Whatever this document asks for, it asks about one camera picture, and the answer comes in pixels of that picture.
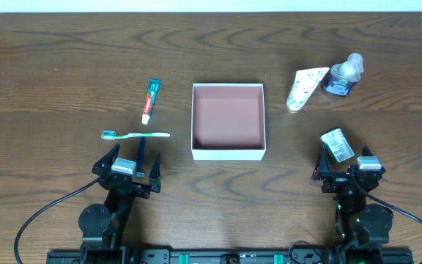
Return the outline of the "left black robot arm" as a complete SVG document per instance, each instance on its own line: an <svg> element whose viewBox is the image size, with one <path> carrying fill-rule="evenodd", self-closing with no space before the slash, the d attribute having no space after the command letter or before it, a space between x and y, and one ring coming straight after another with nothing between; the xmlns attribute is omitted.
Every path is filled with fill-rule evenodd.
<svg viewBox="0 0 422 264"><path fill-rule="evenodd" d="M122 236L130 218L133 201L159 193L160 155L149 173L148 183L135 181L137 163L119 158L119 144L97 161L92 172L99 185L108 191L105 202L87 206L80 214L78 225L83 233L80 248L81 264L138 263L137 249L122 245Z"/></svg>

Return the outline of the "small green white box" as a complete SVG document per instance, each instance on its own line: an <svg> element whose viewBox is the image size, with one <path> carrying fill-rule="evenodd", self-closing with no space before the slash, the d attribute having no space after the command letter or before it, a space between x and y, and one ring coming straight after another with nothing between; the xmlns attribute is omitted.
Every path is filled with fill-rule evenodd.
<svg viewBox="0 0 422 264"><path fill-rule="evenodd" d="M353 149L340 128L322 134L320 139L337 164L355 156Z"/></svg>

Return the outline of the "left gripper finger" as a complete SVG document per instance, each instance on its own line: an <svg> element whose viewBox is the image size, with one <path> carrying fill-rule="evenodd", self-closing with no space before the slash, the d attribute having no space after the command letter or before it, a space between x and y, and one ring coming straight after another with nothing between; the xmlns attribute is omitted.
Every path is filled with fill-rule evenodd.
<svg viewBox="0 0 422 264"><path fill-rule="evenodd" d="M97 176L102 176L105 172L110 171L118 156L119 149L120 145L116 143L107 154L94 164L92 172Z"/></svg>
<svg viewBox="0 0 422 264"><path fill-rule="evenodd" d="M160 193L161 190L160 153L157 154L149 173L149 190L154 193Z"/></svg>

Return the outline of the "clear blue soap dispenser bottle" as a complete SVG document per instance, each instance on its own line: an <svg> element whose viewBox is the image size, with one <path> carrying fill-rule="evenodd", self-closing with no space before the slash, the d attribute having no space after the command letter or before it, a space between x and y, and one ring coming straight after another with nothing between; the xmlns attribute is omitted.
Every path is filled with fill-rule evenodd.
<svg viewBox="0 0 422 264"><path fill-rule="evenodd" d="M363 72L363 57L358 53L350 54L345 62L331 67L322 82L322 90L327 94L346 97L361 80Z"/></svg>

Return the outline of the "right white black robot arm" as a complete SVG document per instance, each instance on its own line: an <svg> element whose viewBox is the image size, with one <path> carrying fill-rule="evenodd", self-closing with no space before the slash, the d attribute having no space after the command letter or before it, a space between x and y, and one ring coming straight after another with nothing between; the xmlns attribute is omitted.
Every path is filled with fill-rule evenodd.
<svg viewBox="0 0 422 264"><path fill-rule="evenodd" d="M343 241L323 253L323 263L386 263L382 245L389 242L393 212L366 201L370 191L379 185L384 167L365 146L357 163L345 172L330 168L327 148L322 146L312 180L322 181L322 192L335 194L336 232Z"/></svg>

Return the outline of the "white Pantene tube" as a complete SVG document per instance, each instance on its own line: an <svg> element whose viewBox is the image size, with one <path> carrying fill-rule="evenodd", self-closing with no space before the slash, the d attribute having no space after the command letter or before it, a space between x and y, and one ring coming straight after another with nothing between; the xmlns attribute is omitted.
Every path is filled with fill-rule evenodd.
<svg viewBox="0 0 422 264"><path fill-rule="evenodd" d="M329 71L329 67L298 70L286 99L286 106L292 112L300 111Z"/></svg>

